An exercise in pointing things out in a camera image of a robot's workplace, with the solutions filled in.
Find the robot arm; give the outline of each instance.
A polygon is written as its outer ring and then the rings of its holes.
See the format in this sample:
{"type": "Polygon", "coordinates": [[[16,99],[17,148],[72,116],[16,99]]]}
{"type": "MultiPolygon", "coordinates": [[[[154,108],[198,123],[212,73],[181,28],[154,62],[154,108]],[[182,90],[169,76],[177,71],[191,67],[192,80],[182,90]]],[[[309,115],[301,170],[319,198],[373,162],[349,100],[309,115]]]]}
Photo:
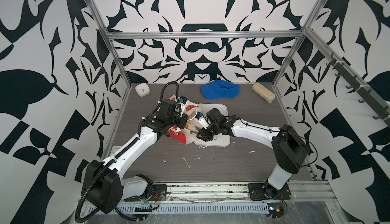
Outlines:
{"type": "MultiPolygon", "coordinates": [[[[122,180],[122,178],[132,163],[162,135],[167,134],[170,127],[177,126],[183,129],[186,126],[188,115],[183,114],[183,111],[187,99],[180,97],[178,101],[179,103],[173,100],[159,101],[160,105],[153,111],[156,112],[159,108],[157,115],[151,117],[153,114],[151,113],[145,118],[140,124],[138,133],[123,147],[102,162],[94,160],[89,163],[85,171],[81,199],[76,208],[76,222],[83,222],[96,213],[92,212],[86,217],[80,217],[85,199],[95,205],[97,210],[109,213],[123,199],[132,196],[146,199],[150,195],[153,182],[149,178],[143,175],[130,179],[122,180]]],[[[277,165],[264,184],[264,196],[258,199],[251,198],[253,200],[262,200],[264,197],[280,198],[280,192],[287,186],[287,181],[292,174],[298,173],[309,151],[307,145],[296,135],[295,130],[288,125],[276,128],[252,124],[237,116],[226,118],[217,109],[210,110],[206,118],[208,122],[204,122],[204,128],[197,135],[203,141],[210,141],[215,135],[223,134],[251,139],[274,150],[277,165]]]]}
{"type": "Polygon", "coordinates": [[[288,180],[293,174],[298,173],[309,152],[308,146],[295,130],[289,125],[277,128],[249,123],[237,116],[226,118],[217,109],[210,110],[206,117],[209,126],[201,129],[197,135],[197,138],[203,141],[223,134],[251,139],[274,150],[277,164],[264,184],[264,196],[260,196],[259,199],[280,198],[288,180]]]}

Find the hook rack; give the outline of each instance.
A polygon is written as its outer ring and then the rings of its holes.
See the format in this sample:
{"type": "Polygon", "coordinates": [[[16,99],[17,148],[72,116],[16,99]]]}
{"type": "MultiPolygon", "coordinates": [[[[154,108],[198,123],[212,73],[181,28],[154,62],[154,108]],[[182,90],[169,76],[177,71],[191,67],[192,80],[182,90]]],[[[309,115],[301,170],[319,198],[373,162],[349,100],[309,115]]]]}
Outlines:
{"type": "Polygon", "coordinates": [[[349,65],[343,61],[313,30],[305,28],[305,36],[319,49],[330,61],[327,66],[333,66],[338,72],[337,77],[342,76],[349,84],[347,89],[354,89],[361,97],[359,103],[367,103],[377,114],[374,119],[382,119],[390,127],[390,109],[388,103],[378,95],[349,65]]]}
{"type": "Polygon", "coordinates": [[[342,76],[350,85],[347,89],[355,89],[362,100],[359,103],[367,103],[378,116],[373,116],[373,119],[383,121],[390,127],[390,109],[382,97],[380,97],[370,85],[368,85],[357,73],[345,62],[336,61],[333,59],[328,65],[332,65],[338,72],[336,76],[342,76]]]}

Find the black cable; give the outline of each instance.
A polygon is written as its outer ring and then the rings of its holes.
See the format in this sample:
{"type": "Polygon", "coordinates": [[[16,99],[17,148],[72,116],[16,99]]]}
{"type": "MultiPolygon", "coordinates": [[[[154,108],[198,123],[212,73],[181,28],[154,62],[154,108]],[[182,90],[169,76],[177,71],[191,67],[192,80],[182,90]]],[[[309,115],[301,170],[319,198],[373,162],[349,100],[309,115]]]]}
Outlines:
{"type": "MultiPolygon", "coordinates": [[[[150,209],[145,210],[145,211],[156,210],[156,209],[158,209],[158,206],[159,206],[159,204],[157,204],[156,207],[150,208],[150,209]]],[[[118,209],[118,207],[115,207],[115,211],[118,213],[118,215],[119,215],[120,217],[122,217],[122,218],[124,218],[124,219],[126,219],[126,220],[128,220],[128,221],[143,221],[143,220],[146,219],[146,217],[143,217],[142,219],[140,219],[139,217],[136,218],[136,217],[127,216],[127,215],[125,215],[124,213],[122,213],[122,212],[118,209]]]]}
{"type": "Polygon", "coordinates": [[[138,137],[136,137],[129,145],[127,145],[126,148],[122,149],[118,154],[116,154],[115,155],[116,159],[119,159],[119,157],[122,154],[124,154],[129,148],[131,148],[139,140],[139,137],[141,135],[142,124],[144,123],[145,120],[147,120],[149,117],[153,116],[153,114],[158,111],[158,109],[160,108],[160,105],[161,105],[161,101],[163,100],[163,97],[164,97],[164,91],[171,84],[175,84],[176,85],[176,100],[177,100],[176,103],[178,103],[178,99],[179,99],[179,84],[177,82],[168,82],[168,83],[166,83],[163,86],[163,88],[161,89],[160,103],[157,105],[157,107],[150,114],[148,114],[145,118],[143,118],[140,121],[140,123],[138,124],[138,129],[137,129],[138,137]]]}
{"type": "Polygon", "coordinates": [[[311,164],[313,164],[313,163],[318,159],[318,151],[317,151],[317,148],[316,148],[316,147],[314,146],[314,144],[312,144],[312,142],[310,142],[309,140],[308,140],[308,142],[314,147],[314,150],[315,150],[315,159],[314,159],[312,162],[310,162],[310,163],[308,163],[308,164],[306,164],[306,165],[301,165],[301,167],[311,165],[311,164]]]}
{"type": "Polygon", "coordinates": [[[114,159],[110,160],[103,168],[96,174],[96,176],[92,179],[91,183],[89,186],[84,190],[83,194],[81,195],[80,200],[78,201],[76,210],[75,210],[75,222],[77,223],[82,223],[85,222],[86,220],[90,219],[93,215],[96,214],[96,212],[99,211],[99,208],[96,208],[93,210],[91,213],[86,215],[85,217],[81,217],[81,209],[84,205],[85,199],[88,196],[88,193],[91,191],[95,183],[106,173],[108,167],[112,165],[115,162],[114,159]]]}
{"type": "Polygon", "coordinates": [[[244,122],[241,120],[241,118],[240,118],[240,121],[241,121],[243,124],[245,124],[246,126],[252,126],[252,127],[254,127],[254,128],[259,128],[259,129],[267,130],[267,131],[270,131],[270,132],[276,132],[276,133],[283,133],[283,134],[295,135],[295,136],[298,136],[298,137],[300,137],[300,138],[302,138],[302,139],[305,139],[307,142],[309,142],[309,144],[311,144],[311,145],[314,147],[314,150],[315,150],[315,160],[312,161],[311,163],[306,164],[306,165],[301,165],[301,167],[311,165],[311,164],[313,164],[313,163],[318,159],[318,151],[317,151],[317,148],[314,146],[314,144],[313,144],[312,142],[310,142],[309,140],[307,140],[306,138],[304,138],[304,137],[302,137],[302,136],[300,136],[300,135],[298,135],[298,134],[292,134],[292,133],[290,133],[290,132],[274,131],[274,130],[271,130],[271,129],[269,129],[269,128],[261,128],[261,127],[258,127],[258,126],[253,126],[253,125],[244,123],[244,122]]]}
{"type": "Polygon", "coordinates": [[[280,217],[284,216],[284,215],[287,213],[287,210],[288,210],[286,201],[284,201],[284,199],[282,199],[282,201],[283,201],[283,202],[285,203],[285,205],[286,205],[286,211],[283,211],[283,214],[282,214],[280,217]]]}
{"type": "Polygon", "coordinates": [[[140,219],[139,217],[138,218],[135,218],[135,217],[129,217],[129,216],[126,216],[124,213],[120,212],[119,209],[117,207],[115,207],[115,211],[118,213],[118,215],[128,221],[143,221],[146,219],[146,217],[143,217],[142,219],[140,219]]]}

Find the sponge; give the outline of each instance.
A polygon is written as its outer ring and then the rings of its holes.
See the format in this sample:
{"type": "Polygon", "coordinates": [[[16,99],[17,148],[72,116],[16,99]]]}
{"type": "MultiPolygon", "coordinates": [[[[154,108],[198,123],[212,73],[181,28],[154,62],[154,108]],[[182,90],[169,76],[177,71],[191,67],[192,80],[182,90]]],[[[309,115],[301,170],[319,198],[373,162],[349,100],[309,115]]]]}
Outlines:
{"type": "Polygon", "coordinates": [[[260,83],[255,83],[252,86],[252,90],[259,94],[263,99],[265,99],[268,103],[272,103],[275,99],[275,94],[269,91],[266,87],[261,85],[260,83]]]}

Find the white debris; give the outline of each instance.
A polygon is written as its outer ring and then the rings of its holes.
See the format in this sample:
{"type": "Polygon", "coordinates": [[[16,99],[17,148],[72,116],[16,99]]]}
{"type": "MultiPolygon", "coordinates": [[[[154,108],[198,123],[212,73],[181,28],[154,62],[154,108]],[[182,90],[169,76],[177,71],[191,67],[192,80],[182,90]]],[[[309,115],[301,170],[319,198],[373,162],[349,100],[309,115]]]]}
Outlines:
{"type": "Polygon", "coordinates": [[[184,159],[184,157],[181,157],[181,158],[183,158],[183,160],[187,163],[188,168],[191,169],[191,167],[189,166],[189,164],[188,164],[188,162],[186,161],[186,159],[184,159]]]}

